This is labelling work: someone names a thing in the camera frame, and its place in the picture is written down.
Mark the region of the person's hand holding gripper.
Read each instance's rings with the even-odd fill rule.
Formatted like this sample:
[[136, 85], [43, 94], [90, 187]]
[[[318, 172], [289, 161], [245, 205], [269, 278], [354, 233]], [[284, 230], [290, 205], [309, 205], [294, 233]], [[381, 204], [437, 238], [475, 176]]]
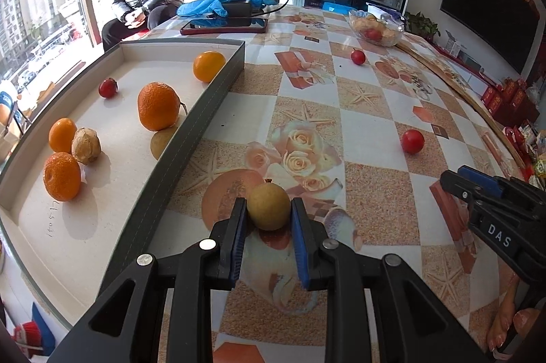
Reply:
[[537, 308], [516, 310], [519, 285], [520, 280], [515, 276], [488, 331], [487, 346], [492, 352], [503, 346], [511, 326], [514, 326], [517, 334], [525, 339], [541, 314], [541, 310]]

